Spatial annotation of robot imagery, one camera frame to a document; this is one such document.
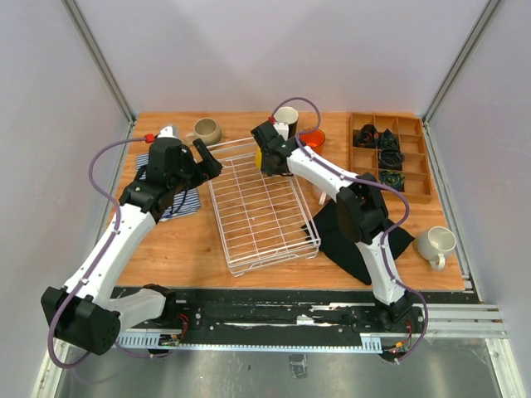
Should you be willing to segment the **yellow mug black handle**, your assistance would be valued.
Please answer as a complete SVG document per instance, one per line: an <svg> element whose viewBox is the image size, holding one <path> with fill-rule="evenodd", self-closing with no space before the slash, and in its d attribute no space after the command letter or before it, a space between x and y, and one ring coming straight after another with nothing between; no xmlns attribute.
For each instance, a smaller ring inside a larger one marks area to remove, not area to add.
<svg viewBox="0 0 531 398"><path fill-rule="evenodd" d="M262 168L262 153L261 153L261 150L259 148L256 150L255 164L256 164L256 167L259 170L261 170L261 168Z"/></svg>

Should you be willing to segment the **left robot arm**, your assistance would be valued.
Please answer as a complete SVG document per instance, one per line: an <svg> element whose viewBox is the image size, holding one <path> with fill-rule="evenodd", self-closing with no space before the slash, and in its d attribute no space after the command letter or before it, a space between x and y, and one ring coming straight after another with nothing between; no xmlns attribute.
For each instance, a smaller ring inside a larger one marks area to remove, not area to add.
<svg viewBox="0 0 531 398"><path fill-rule="evenodd" d="M41 296L49 349L60 339L100 356L133 326L151 321L168 328L183 319L176 294L160 285L146 284L124 298L113 299L111 294L132 254L174 197L218 177L222 165L199 138L192 148L163 134L142 140L150 145L148 162L120 198L110 198L114 218L100 241L61 288L49 287Z"/></svg>

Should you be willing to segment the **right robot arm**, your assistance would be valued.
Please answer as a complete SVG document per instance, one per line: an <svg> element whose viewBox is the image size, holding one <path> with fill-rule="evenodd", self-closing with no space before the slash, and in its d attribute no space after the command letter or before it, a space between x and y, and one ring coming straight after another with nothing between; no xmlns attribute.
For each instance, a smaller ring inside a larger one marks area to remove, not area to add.
<svg viewBox="0 0 531 398"><path fill-rule="evenodd" d="M296 137L284 139L270 121L252 129L251 135L261 151L266 174L302 177L335 201L339 229L358 247L368 269L378 308L377 324L387 332L399 329L412 299L392 257L387 206L376 179L342 169Z"/></svg>

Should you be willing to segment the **black faceted mug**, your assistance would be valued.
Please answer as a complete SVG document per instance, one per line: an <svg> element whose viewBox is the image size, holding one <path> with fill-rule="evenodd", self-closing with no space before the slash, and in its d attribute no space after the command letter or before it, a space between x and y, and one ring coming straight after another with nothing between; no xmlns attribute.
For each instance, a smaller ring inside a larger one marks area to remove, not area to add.
<svg viewBox="0 0 531 398"><path fill-rule="evenodd" d="M295 135L299 120L299 112L296 109L290 106L282 106L275 111L274 118L276 122L284 123L288 126L288 138Z"/></svg>

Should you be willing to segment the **white pink mug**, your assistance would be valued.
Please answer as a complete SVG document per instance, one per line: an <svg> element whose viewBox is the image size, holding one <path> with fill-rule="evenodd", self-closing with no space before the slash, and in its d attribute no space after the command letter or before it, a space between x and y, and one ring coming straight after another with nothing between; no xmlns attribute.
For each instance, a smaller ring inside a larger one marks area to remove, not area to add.
<svg viewBox="0 0 531 398"><path fill-rule="evenodd" d="M320 206L323 206L329 199L329 195L316 185L312 186L312 195Z"/></svg>

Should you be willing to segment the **orange mug black handle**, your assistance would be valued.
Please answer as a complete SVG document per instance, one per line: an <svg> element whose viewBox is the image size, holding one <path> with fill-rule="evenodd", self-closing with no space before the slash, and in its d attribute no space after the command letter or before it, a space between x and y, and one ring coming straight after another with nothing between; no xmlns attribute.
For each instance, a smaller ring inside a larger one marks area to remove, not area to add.
<svg viewBox="0 0 531 398"><path fill-rule="evenodd" d="M300 141L309 146L315 153L323 153L326 135L321 129L305 129L300 134Z"/></svg>

